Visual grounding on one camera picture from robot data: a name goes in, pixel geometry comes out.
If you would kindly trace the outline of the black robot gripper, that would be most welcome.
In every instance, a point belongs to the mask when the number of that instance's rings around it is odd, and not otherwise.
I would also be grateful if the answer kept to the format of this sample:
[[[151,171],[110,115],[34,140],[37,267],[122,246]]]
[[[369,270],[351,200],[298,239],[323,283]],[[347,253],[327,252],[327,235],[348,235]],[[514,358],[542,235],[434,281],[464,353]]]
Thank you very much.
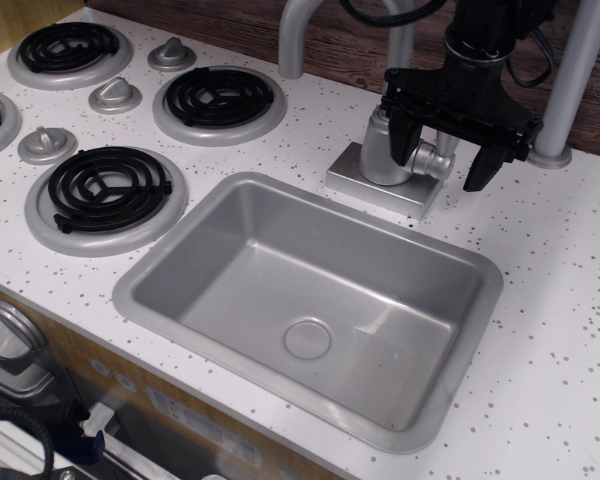
[[[516,43],[492,49],[446,41],[443,66],[434,70],[390,68],[382,108],[389,117],[390,154],[405,166],[423,126],[482,146],[464,191],[482,191],[506,161],[524,161],[542,120],[504,89],[502,70]]]

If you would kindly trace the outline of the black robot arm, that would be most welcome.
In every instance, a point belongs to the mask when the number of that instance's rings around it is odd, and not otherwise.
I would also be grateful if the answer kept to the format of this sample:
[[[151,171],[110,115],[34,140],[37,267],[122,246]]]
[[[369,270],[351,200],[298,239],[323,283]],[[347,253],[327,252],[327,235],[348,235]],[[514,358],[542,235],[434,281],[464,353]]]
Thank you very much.
[[[552,19],[552,1],[460,1],[444,32],[441,68],[391,68],[381,105],[389,123],[392,160],[406,166],[423,127],[479,146],[464,189],[482,190],[505,163],[525,160],[542,119],[504,89],[516,43],[532,37],[552,59],[540,25]]]

